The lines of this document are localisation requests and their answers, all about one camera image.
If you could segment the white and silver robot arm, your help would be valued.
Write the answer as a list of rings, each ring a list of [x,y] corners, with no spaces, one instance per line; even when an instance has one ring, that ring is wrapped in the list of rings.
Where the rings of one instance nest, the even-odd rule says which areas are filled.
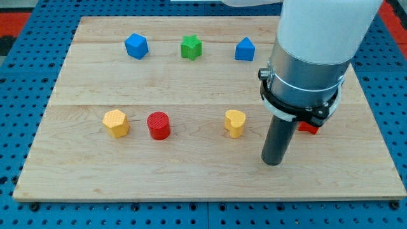
[[[272,124],[322,126],[382,0],[283,0],[267,66],[258,71]]]

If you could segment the red block behind arm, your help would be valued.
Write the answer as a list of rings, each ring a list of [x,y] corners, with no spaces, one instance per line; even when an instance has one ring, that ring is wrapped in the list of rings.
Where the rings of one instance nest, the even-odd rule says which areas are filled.
[[[300,132],[308,132],[310,134],[316,135],[319,131],[319,127],[314,127],[311,124],[301,121],[298,126],[298,130]]]

